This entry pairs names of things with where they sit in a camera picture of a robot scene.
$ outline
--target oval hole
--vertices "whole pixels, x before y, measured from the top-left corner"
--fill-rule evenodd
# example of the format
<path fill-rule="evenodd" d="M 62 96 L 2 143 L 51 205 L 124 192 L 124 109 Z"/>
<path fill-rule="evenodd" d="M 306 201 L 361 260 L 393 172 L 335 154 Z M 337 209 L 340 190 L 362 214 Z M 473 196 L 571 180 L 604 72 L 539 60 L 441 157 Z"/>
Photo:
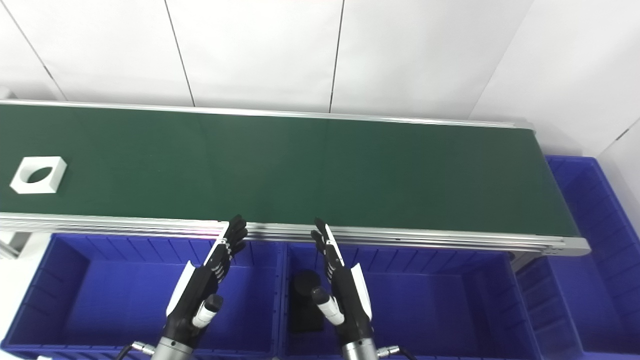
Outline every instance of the oval hole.
<path fill-rule="evenodd" d="M 29 179 L 27 179 L 27 183 L 31 184 L 31 183 L 39 182 L 40 180 L 49 176 L 52 170 L 53 170 L 52 167 L 39 168 L 38 170 L 34 171 L 33 174 L 29 175 Z"/>

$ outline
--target blue storage crate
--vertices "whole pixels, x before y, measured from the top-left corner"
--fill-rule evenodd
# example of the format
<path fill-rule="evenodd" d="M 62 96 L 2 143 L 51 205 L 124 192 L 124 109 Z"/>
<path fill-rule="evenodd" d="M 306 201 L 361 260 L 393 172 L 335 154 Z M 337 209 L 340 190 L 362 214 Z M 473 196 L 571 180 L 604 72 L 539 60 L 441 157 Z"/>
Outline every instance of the blue storage crate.
<path fill-rule="evenodd" d="M 547 359 L 640 359 L 640 243 L 593 158 L 549 156 L 591 254 L 550 257 L 518 273 Z"/>
<path fill-rule="evenodd" d="M 343 245 L 345 265 L 360 263 L 372 306 L 376 345 L 403 345 L 419 359 L 539 359 L 508 257 L 499 252 Z M 287 248 L 285 284 L 293 274 L 321 274 L 313 244 Z M 280 319 L 281 359 L 338 359 L 333 326 L 287 331 L 289 287 Z"/>
<path fill-rule="evenodd" d="M 134 340 L 156 344 L 184 264 L 208 240 L 55 234 L 2 349 L 34 359 L 109 359 Z M 271 359 L 281 299 L 282 244 L 251 241 L 218 293 L 222 310 L 195 359 Z M 139 352 L 130 357 L 148 360 Z"/>

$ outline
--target robotic hand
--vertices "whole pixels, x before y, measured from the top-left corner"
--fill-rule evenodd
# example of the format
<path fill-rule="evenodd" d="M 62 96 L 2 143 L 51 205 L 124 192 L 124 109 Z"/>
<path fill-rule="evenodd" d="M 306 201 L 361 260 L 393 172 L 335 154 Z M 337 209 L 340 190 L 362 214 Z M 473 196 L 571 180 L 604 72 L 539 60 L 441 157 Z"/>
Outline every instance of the robotic hand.
<path fill-rule="evenodd" d="M 329 225 L 316 218 L 317 230 L 311 232 L 317 250 L 324 255 L 324 272 L 331 283 L 333 295 L 318 286 L 312 298 L 324 316 L 335 326 L 345 360 L 378 360 L 401 353 L 409 360 L 415 357 L 403 347 L 376 349 L 371 327 L 371 302 L 360 264 L 346 268 L 340 249 Z"/>
<path fill-rule="evenodd" d="M 134 342 L 122 349 L 115 360 L 129 350 L 151 355 L 151 360 L 188 360 L 207 326 L 222 307 L 216 292 L 231 266 L 231 259 L 244 248 L 246 221 L 236 215 L 214 243 L 202 266 L 187 263 L 167 307 L 167 319 L 157 347 Z"/>

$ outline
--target white wall panel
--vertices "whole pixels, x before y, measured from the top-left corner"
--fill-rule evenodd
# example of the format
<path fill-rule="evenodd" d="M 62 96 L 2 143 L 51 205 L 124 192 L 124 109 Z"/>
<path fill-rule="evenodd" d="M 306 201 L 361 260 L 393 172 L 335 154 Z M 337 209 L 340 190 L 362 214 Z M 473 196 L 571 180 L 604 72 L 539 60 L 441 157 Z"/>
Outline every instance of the white wall panel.
<path fill-rule="evenodd" d="M 466 119 L 531 0 L 346 0 L 332 112 Z"/>
<path fill-rule="evenodd" d="M 640 233 L 640 122 L 601 153 L 598 162 Z"/>
<path fill-rule="evenodd" d="M 21 99 L 63 99 L 36 54 L 0 4 L 0 86 L 3 85 Z"/>
<path fill-rule="evenodd" d="M 639 99 L 640 1 L 535 0 L 470 118 L 523 117 L 546 152 L 596 155 Z"/>
<path fill-rule="evenodd" d="M 197 106 L 328 111 L 340 0 L 170 0 Z"/>
<path fill-rule="evenodd" d="M 70 101 L 191 105 L 164 2 L 4 1 Z"/>

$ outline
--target cable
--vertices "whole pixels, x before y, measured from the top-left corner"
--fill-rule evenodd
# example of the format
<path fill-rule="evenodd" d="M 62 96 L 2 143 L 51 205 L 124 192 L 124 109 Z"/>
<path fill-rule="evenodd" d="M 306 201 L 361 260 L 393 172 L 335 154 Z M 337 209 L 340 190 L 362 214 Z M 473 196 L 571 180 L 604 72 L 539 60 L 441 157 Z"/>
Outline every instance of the cable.
<path fill-rule="evenodd" d="M 404 355 L 407 359 L 409 360 L 417 360 L 415 358 L 415 356 L 413 356 L 413 354 L 411 352 L 409 352 L 409 350 L 405 349 L 404 347 L 398 347 L 399 349 L 399 353 Z"/>
<path fill-rule="evenodd" d="M 127 354 L 131 350 L 137 350 L 149 356 L 152 356 L 154 352 L 156 352 L 155 347 L 149 344 L 141 343 L 140 341 L 134 341 L 131 344 L 122 348 L 122 350 L 118 353 L 118 355 L 113 360 L 124 360 L 124 357 L 127 356 Z"/>
<path fill-rule="evenodd" d="M 125 356 L 131 351 L 133 348 L 133 344 L 129 344 L 122 348 L 122 350 L 118 353 L 114 360 L 123 360 Z"/>

